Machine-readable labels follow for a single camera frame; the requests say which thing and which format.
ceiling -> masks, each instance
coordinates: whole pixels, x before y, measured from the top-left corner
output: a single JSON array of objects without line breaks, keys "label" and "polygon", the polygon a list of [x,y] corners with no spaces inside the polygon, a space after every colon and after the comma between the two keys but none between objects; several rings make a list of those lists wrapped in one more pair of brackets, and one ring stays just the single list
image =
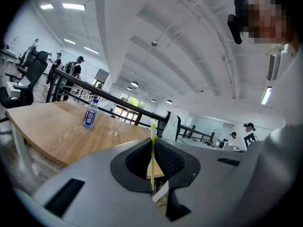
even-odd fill
[{"label": "ceiling", "polygon": [[[233,1],[34,0],[34,4],[39,9],[52,3],[55,9],[39,12],[59,39],[75,41],[79,51],[87,46],[100,52],[97,57],[107,62],[113,82],[127,88],[138,81],[136,94],[142,98],[161,103],[195,95],[260,105],[268,85],[269,46],[254,44],[246,35],[241,45],[232,40],[227,16],[234,13]],[[85,4],[86,11],[64,9],[63,2]]]}]

black chair armrest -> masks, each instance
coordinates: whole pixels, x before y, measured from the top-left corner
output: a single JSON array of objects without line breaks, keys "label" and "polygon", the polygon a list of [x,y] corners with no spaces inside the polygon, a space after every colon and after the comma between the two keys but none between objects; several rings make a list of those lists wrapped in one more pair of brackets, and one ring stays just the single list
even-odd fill
[{"label": "black chair armrest", "polygon": [[29,90],[29,87],[27,87],[27,86],[13,85],[13,87],[14,87],[15,89],[19,89],[19,90],[21,90],[21,91],[27,91],[27,90]]},{"label": "black chair armrest", "polygon": [[13,81],[13,79],[17,77],[17,76],[10,75],[10,74],[7,74],[7,73],[5,73],[5,76],[9,77],[9,81]]}]

office room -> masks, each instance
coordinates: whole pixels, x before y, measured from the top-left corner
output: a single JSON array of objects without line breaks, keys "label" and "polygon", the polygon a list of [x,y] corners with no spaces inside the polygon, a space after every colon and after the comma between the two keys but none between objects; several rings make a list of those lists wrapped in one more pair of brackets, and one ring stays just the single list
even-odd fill
[{"label": "office room", "polygon": [[0,1],[5,226],[16,212],[35,226],[298,220],[300,0],[14,1]]}]

black slot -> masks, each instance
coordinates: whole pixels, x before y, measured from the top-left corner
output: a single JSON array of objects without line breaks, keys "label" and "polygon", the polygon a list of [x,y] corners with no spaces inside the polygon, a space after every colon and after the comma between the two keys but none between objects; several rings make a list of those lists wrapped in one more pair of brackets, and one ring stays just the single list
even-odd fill
[{"label": "black slot", "polygon": [[58,217],[61,217],[74,200],[84,181],[72,178],[62,189],[48,202],[46,209]]},{"label": "black slot", "polygon": [[233,159],[228,159],[225,157],[220,157],[219,159],[217,159],[217,161],[232,165],[232,166],[238,166],[240,164],[240,161],[238,160],[233,160]]}]

